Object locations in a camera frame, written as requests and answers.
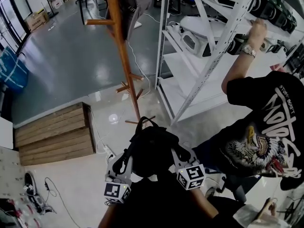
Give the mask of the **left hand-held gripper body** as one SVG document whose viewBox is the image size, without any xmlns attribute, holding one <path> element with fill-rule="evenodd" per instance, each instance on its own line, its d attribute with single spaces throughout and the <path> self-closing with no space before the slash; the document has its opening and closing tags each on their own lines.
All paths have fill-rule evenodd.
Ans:
<svg viewBox="0 0 304 228">
<path fill-rule="evenodd" d="M 105 174 L 104 197 L 108 202 L 123 204 L 131 193 L 131 175 L 124 175 L 124 153 L 112 159 Z"/>
</svg>

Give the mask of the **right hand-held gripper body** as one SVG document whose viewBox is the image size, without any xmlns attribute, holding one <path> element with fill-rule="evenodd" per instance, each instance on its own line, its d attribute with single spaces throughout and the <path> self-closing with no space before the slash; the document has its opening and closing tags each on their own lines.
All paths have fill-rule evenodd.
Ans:
<svg viewBox="0 0 304 228">
<path fill-rule="evenodd" d="M 185 190 L 199 188 L 206 178 L 203 164 L 200 164 L 198 159 L 198 162 L 188 163 L 187 159 L 190 157 L 190 155 L 182 146 L 177 146 L 173 149 L 176 151 L 179 159 L 182 161 L 182 168 L 175 169 L 177 181 Z"/>
</svg>

